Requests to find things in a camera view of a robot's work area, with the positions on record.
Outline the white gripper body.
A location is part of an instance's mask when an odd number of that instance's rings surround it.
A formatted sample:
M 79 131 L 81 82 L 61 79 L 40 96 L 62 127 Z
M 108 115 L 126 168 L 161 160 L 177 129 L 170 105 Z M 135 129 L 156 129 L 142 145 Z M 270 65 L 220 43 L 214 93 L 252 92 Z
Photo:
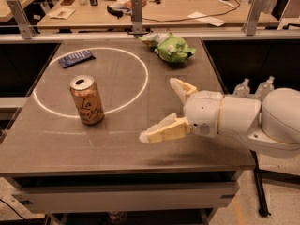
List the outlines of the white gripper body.
M 223 95 L 220 92 L 200 91 L 191 95 L 184 105 L 184 115 L 192 132 L 199 136 L 217 136 L 218 112 Z

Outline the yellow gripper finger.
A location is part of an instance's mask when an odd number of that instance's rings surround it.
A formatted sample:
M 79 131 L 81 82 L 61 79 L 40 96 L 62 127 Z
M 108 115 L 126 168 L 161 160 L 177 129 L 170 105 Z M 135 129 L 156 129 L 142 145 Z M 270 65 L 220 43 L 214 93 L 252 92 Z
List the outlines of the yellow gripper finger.
M 170 78 L 170 86 L 177 96 L 179 96 L 181 102 L 185 104 L 187 99 L 194 93 L 197 93 L 197 88 L 187 82 L 183 82 L 177 78 Z
M 184 138 L 190 131 L 191 125 L 186 117 L 178 118 L 176 113 L 172 113 L 143 131 L 139 139 L 142 143 L 161 143 Z

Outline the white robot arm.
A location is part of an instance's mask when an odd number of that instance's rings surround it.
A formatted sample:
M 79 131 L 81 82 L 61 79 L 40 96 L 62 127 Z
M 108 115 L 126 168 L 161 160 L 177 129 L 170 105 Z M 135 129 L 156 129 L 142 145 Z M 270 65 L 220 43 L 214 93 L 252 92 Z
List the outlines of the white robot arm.
M 204 137 L 227 136 L 246 148 L 273 158 L 300 155 L 300 96 L 289 88 L 264 100 L 198 90 L 177 78 L 171 88 L 183 103 L 184 116 L 172 113 L 140 135 L 143 143 L 177 140 L 190 132 Z

